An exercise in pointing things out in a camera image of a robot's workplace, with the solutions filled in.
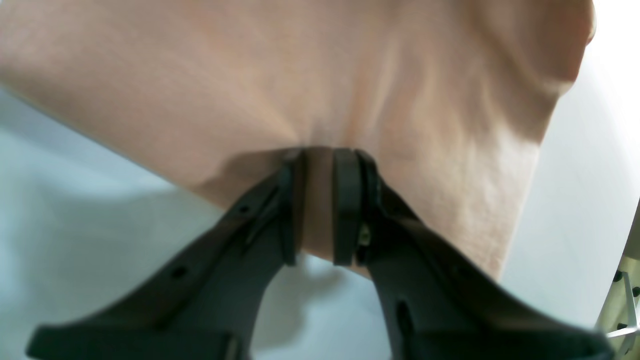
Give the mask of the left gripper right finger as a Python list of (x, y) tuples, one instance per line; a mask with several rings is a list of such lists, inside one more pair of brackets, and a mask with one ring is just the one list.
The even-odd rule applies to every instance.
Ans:
[(421, 221), (362, 150), (333, 151), (333, 262), (364, 267), (395, 360), (612, 360), (599, 332), (533, 309)]

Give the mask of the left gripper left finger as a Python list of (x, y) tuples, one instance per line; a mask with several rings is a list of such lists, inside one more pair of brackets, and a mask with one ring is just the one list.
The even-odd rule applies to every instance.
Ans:
[(37, 360), (248, 360), (259, 307), (302, 241), (306, 157), (243, 194), (140, 287), (105, 309), (34, 331)]

